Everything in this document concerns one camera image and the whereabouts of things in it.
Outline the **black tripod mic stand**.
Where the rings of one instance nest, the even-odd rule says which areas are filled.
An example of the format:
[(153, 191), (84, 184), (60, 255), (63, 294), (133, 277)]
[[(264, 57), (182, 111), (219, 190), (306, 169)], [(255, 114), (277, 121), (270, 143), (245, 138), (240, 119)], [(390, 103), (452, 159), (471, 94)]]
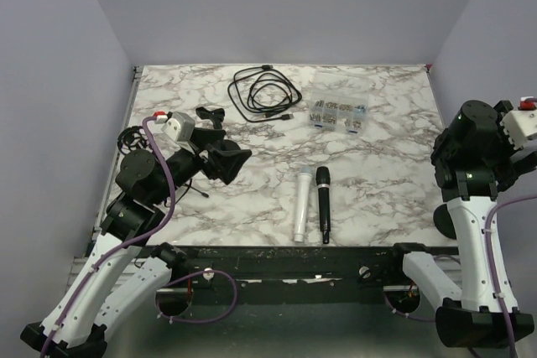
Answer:
[[(123, 156), (126, 156), (132, 151), (145, 150), (148, 148), (149, 141), (141, 126), (126, 127), (119, 133), (117, 137), (117, 150)], [(179, 203), (191, 190), (194, 190), (206, 199), (210, 197), (206, 192), (196, 189), (192, 185), (192, 180), (190, 180), (185, 186), (183, 194), (176, 198), (176, 202)]]

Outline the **black round-base mic stand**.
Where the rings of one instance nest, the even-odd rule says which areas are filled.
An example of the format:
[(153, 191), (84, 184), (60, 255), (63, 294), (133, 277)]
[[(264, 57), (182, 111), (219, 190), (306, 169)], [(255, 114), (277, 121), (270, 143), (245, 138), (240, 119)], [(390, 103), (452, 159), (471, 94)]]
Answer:
[(225, 119), (226, 113), (223, 108), (209, 110), (203, 106), (199, 106), (196, 108), (196, 115), (201, 120), (209, 120), (214, 129), (220, 130), (222, 129), (222, 123)]

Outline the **black microphone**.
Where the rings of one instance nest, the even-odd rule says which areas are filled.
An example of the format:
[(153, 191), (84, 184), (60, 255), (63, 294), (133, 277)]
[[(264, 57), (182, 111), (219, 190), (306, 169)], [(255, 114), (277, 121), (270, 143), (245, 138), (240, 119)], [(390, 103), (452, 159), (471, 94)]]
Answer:
[(331, 232), (331, 206), (330, 206), (330, 170), (326, 166), (320, 166), (315, 172), (315, 183), (318, 194), (318, 216), (322, 243), (330, 243)]

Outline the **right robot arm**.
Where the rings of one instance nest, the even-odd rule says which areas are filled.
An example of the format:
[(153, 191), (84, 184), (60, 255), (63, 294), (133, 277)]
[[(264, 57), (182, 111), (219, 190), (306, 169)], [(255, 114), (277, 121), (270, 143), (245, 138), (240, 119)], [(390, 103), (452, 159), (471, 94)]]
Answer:
[(388, 278), (415, 284), (435, 310), (435, 327), (446, 347), (508, 349), (534, 331), (505, 269), (498, 235), (498, 195), (536, 169), (536, 154), (515, 155), (536, 138), (536, 100), (521, 99), (490, 106), (466, 101), (436, 138), (430, 156), (442, 204), (433, 221), (444, 236), (456, 240), (461, 283), (456, 284), (421, 245), (401, 245), (386, 263)]

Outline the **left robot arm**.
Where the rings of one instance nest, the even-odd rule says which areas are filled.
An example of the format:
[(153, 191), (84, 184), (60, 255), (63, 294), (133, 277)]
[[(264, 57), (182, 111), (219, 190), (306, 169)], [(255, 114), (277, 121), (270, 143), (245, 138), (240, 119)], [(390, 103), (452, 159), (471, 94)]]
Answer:
[(176, 190), (196, 174), (230, 184), (251, 157), (225, 138), (221, 129), (196, 129), (173, 120), (164, 123), (177, 140), (188, 143), (164, 158), (149, 130), (149, 148), (130, 151), (116, 177), (120, 195), (107, 207), (85, 265), (54, 310), (27, 324), (20, 338), (43, 357), (101, 357), (117, 328), (157, 289), (185, 280), (185, 255), (164, 243), (122, 285), (117, 280), (147, 241), (171, 220)]

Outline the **white microphone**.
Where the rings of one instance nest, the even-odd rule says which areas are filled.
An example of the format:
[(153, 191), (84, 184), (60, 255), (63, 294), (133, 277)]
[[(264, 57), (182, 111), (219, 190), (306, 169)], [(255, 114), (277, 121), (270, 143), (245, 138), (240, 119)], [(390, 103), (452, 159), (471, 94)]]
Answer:
[(313, 179), (311, 167), (302, 167), (296, 180), (294, 213), (294, 242), (303, 243), (308, 218), (310, 185)]

